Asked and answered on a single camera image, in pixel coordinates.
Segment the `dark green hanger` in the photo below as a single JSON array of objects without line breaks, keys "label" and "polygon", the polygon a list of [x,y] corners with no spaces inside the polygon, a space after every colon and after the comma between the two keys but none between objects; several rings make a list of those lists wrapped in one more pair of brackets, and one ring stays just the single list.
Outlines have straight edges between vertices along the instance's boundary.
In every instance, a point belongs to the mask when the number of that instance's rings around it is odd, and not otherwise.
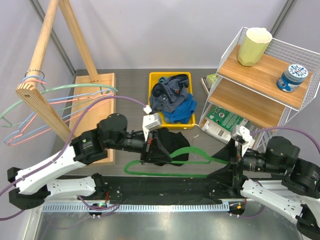
[{"label": "dark green hanger", "polygon": [[[197,155],[202,157],[202,160],[189,160],[190,154]],[[203,149],[189,145],[184,147],[178,147],[175,151],[168,154],[169,160],[162,160],[158,159],[154,162],[146,161],[146,160],[133,160],[131,162],[128,162],[124,168],[123,171],[127,175],[132,176],[139,176],[139,177],[177,177],[177,178],[206,178],[208,174],[204,173],[181,173],[181,172],[148,172],[148,171],[136,171],[136,170],[130,170],[131,167],[135,165],[143,165],[143,164],[151,164],[151,165],[157,165],[157,164],[163,164],[165,165],[171,165],[174,167],[182,167],[182,166],[209,166],[212,163],[218,163],[221,165],[226,166],[228,164],[227,160],[222,160],[221,157],[213,157],[210,156],[206,151]]]}]

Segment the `black tank top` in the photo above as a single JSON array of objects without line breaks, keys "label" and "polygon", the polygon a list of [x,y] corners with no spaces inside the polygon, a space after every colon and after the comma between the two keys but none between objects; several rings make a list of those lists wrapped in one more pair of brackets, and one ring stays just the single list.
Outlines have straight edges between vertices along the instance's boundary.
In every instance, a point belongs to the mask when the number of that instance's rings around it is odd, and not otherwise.
[{"label": "black tank top", "polygon": [[[174,133],[168,130],[168,128],[163,127],[157,130],[158,139],[160,140],[162,146],[167,150],[169,154],[172,154],[178,149],[190,147],[189,141],[184,137],[181,132]],[[189,160],[189,153],[184,153],[172,158],[173,161],[186,162]],[[164,162],[155,162],[156,166],[162,167]],[[180,167],[182,163],[173,163],[173,166]]]}]

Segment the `dark navy tank top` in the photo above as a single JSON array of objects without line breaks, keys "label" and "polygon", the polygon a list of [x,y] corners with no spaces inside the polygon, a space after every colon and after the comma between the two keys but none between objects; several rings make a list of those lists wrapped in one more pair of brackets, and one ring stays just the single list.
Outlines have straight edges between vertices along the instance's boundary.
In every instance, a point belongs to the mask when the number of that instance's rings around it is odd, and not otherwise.
[{"label": "dark navy tank top", "polygon": [[177,74],[161,77],[151,90],[149,104],[154,112],[173,113],[178,106],[188,100],[189,77]]}]

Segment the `mint green hanger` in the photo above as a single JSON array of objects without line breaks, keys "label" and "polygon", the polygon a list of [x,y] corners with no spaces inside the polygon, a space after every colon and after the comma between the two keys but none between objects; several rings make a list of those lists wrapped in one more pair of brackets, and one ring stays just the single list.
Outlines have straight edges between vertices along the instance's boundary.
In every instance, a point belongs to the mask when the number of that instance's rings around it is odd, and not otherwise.
[{"label": "mint green hanger", "polygon": [[[71,89],[71,88],[84,88],[84,87],[101,87],[101,88],[106,88],[106,89],[110,89],[114,92],[118,92],[118,89],[111,86],[111,85],[107,85],[107,84],[95,84],[95,83],[74,83],[74,84],[67,84],[67,85],[61,85],[61,86],[56,86],[56,87],[52,87],[52,88],[48,88],[45,89],[43,91],[40,92],[40,94],[47,94],[50,92],[54,92],[54,91],[58,91],[58,90],[63,90],[63,89]],[[17,102],[13,103],[11,106],[9,106],[6,110],[4,110],[1,114],[0,114],[0,119],[4,120],[7,125],[2,125],[1,127],[3,128],[11,128],[13,127],[13,124],[5,118],[5,116],[12,111],[14,108],[16,108],[18,105],[22,104],[24,101],[18,100]]]}]

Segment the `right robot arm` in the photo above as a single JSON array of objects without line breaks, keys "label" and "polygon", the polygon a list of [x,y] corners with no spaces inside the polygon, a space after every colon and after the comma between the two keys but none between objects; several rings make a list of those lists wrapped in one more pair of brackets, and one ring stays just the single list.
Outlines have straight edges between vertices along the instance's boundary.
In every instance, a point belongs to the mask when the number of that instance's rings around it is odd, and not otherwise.
[{"label": "right robot arm", "polygon": [[320,238],[320,168],[299,157],[300,148],[282,136],[272,137],[265,152],[241,150],[231,139],[214,158],[226,165],[208,179],[233,198],[252,199],[285,217],[311,240]]}]

